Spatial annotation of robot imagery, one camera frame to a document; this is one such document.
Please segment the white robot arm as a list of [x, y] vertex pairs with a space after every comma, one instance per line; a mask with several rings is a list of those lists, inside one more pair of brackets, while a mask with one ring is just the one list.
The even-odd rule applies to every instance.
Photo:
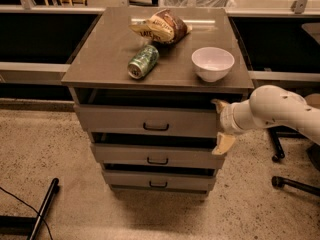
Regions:
[[320, 110], [300, 95], [283, 88], [264, 85], [243, 102], [213, 99], [220, 121], [213, 155], [229, 151], [236, 137], [253, 129], [285, 126], [320, 144]]

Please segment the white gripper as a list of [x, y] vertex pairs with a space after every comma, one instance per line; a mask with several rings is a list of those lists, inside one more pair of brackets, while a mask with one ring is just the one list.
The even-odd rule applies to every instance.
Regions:
[[225, 133], [227, 133], [219, 132], [217, 134], [217, 144], [212, 150], [212, 154], [223, 155], [233, 146], [236, 140], [234, 135], [243, 134], [244, 130], [236, 123], [234, 117], [235, 103], [229, 104], [228, 102], [220, 99], [212, 99], [211, 103], [215, 105], [217, 113], [220, 114], [221, 128]]

